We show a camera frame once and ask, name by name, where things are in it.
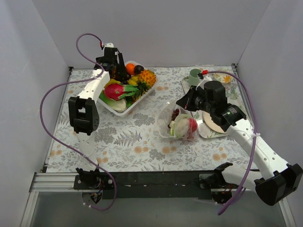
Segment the dark mangosteen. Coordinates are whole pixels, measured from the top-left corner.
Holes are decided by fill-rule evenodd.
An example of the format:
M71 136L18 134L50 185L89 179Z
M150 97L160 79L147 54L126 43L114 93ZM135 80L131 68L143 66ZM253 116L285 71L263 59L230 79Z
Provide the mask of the dark mangosteen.
M111 66L109 69L109 75L111 79L118 80L119 75L118 75L118 69L117 66Z

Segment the red apple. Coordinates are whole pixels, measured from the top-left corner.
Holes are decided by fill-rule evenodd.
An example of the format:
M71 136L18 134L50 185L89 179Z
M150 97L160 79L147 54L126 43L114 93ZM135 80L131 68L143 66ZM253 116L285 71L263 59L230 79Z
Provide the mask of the red apple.
M191 133L195 132L197 130L197 122L195 119L190 118L189 120L189 131Z

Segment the dark purple grape bunch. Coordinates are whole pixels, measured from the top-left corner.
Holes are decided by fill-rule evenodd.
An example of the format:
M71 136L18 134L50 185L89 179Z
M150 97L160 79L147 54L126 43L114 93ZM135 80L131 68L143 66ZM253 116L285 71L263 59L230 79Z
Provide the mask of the dark purple grape bunch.
M172 116L171 116L171 121L170 123L168 124L168 128L170 129L172 127L172 125L175 123L175 119L176 117L179 115L179 112L180 110L179 109L175 109L172 113Z

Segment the clear zip top bag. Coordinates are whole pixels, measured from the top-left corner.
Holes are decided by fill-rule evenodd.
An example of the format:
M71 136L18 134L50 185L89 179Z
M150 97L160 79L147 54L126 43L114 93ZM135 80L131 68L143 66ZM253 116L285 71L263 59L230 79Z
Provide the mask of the clear zip top bag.
M195 140L198 138L198 124L191 113L176 104L167 102L156 121L162 138Z

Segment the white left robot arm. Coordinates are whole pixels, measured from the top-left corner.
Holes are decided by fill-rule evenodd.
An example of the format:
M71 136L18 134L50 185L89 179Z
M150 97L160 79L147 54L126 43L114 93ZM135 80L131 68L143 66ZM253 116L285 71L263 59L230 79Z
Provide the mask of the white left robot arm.
M99 126L99 114L96 103L110 81L110 71L113 66L123 66L123 57L112 43L101 46L104 56L97 58L100 69L93 70L91 80L76 96L69 98L68 109L70 125L77 134L80 144L80 154L83 157L82 165L76 169L82 185L90 189L113 189L114 179L111 175L101 173L96 158L94 145L95 131Z

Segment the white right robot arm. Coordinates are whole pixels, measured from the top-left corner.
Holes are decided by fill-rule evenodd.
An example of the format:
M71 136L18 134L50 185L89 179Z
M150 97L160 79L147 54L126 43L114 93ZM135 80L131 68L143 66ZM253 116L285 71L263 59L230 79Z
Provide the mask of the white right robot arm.
M192 86L176 102L185 110L209 113L211 119L232 137L250 156L258 171L240 170L231 163L215 169L215 184L225 188L236 184L239 188L254 191L267 205L273 206L296 191L303 169L298 164L291 165L281 158L255 132L256 124L251 124L246 114L236 105L228 103L225 87L218 81L208 81L203 87Z

